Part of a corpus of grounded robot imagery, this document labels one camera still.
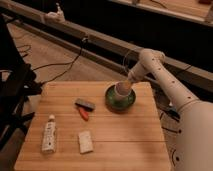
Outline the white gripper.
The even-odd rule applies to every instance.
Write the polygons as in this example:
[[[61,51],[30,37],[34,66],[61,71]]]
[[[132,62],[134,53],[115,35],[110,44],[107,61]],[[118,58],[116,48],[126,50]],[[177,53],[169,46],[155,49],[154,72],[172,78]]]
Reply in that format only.
[[[146,74],[146,69],[140,63],[137,63],[133,68],[130,69],[128,73],[128,80],[122,81],[120,83],[121,92],[130,92],[132,84],[142,81]]]

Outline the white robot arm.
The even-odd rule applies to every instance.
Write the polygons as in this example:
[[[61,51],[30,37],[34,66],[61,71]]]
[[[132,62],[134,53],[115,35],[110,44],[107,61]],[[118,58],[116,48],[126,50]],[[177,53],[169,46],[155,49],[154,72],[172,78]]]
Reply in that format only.
[[[163,65],[163,52],[144,48],[139,61],[121,82],[126,96],[134,83],[151,73],[180,115],[175,171],[213,171],[213,103],[200,100]]]

